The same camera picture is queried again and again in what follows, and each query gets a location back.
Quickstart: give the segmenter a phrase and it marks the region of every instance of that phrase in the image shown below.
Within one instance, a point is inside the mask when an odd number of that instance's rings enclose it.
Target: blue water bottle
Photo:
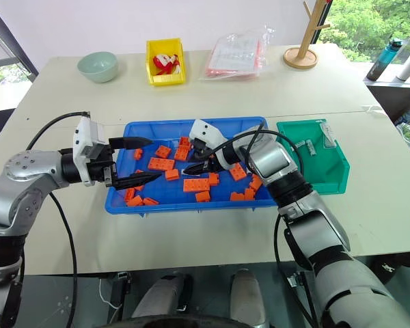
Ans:
[[[389,41],[389,44],[384,48],[383,52],[378,57],[377,61],[374,63],[374,66],[370,69],[366,77],[371,81],[376,81],[382,72],[384,72],[387,65],[395,57],[396,53],[402,46],[402,40],[398,38],[392,38]]]

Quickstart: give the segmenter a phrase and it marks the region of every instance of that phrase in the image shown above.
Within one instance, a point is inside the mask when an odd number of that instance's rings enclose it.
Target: green trees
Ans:
[[[353,62],[374,61],[389,37],[410,38],[410,0],[333,0],[323,43],[336,43]]]

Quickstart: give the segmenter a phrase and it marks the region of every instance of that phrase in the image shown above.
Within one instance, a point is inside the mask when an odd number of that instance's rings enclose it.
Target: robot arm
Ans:
[[[199,174],[231,168],[244,161],[252,137],[228,144],[205,163],[192,165],[184,172]],[[195,121],[190,138],[195,146],[193,160],[227,141],[220,131],[201,120]],[[409,315],[372,271],[349,254],[349,239],[343,227],[275,136],[260,133],[248,155],[253,173],[279,206],[287,227],[284,236],[296,262],[314,271],[323,327],[409,328]]]
[[[112,154],[151,144],[136,137],[114,138],[106,143],[100,125],[82,117],[73,137],[73,149],[53,152],[27,150],[10,158],[0,175],[0,327],[12,327],[20,303],[21,283],[16,281],[21,252],[39,209],[53,190],[71,183],[86,186],[95,181],[125,189],[143,185],[161,174],[142,172],[118,178]]]

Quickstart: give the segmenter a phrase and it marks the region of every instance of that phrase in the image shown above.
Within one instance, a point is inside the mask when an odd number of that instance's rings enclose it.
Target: blue plastic tray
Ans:
[[[217,127],[226,138],[231,138],[241,131],[247,130],[265,121],[261,117],[251,118],[214,118],[204,119],[204,121]],[[143,148],[143,156],[139,161],[133,158],[134,150],[120,150],[117,159],[117,171],[119,177],[129,176],[136,169],[148,171],[150,157],[155,157],[155,151],[160,145],[170,147],[172,152],[169,159],[174,157],[180,137],[188,137],[194,120],[178,121],[150,121],[132,122],[126,125],[123,136],[125,137],[145,137],[154,141],[150,146]],[[186,168],[192,163],[175,162],[175,168]],[[142,198],[150,197],[159,202],[155,206],[127,207],[124,202],[126,191],[116,191],[110,188],[105,203],[105,209],[112,214],[144,214],[168,212],[173,210],[216,210],[220,208],[256,208],[266,206],[276,206],[269,193],[264,187],[258,189],[255,200],[231,202],[230,194],[235,191],[244,193],[252,180],[251,174],[246,178],[235,182],[228,171],[219,172],[220,183],[210,188],[211,202],[198,203],[195,193],[184,193],[182,191],[183,180],[185,178],[196,178],[193,176],[181,175],[179,180],[166,181],[164,174],[155,181],[144,186],[143,191],[137,191],[135,195]],[[202,174],[200,178],[207,178],[208,174]]]

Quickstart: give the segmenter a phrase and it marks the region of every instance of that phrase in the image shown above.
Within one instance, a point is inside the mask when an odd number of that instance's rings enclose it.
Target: white table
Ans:
[[[120,56],[127,70],[103,85],[79,76],[77,58],[52,59],[0,135],[0,172],[45,122],[69,111],[91,110],[106,125],[107,137],[122,135],[134,120],[262,115],[273,128],[278,121],[326,118],[351,170],[346,193],[325,201],[347,231],[352,254],[410,251],[410,150],[387,116],[361,107],[376,100],[336,46],[316,45],[320,62],[307,72],[282,63],[286,48],[273,49],[273,72],[244,82],[198,81],[206,53],[187,53],[189,82],[162,88],[147,85],[143,55]],[[77,122],[65,120],[48,130],[36,148],[69,147]],[[274,261],[273,207],[140,217],[107,213],[102,184],[55,193],[74,234],[80,273]],[[283,260],[292,260],[284,238],[279,248]],[[28,274],[72,271],[66,232],[50,200],[25,253]]]

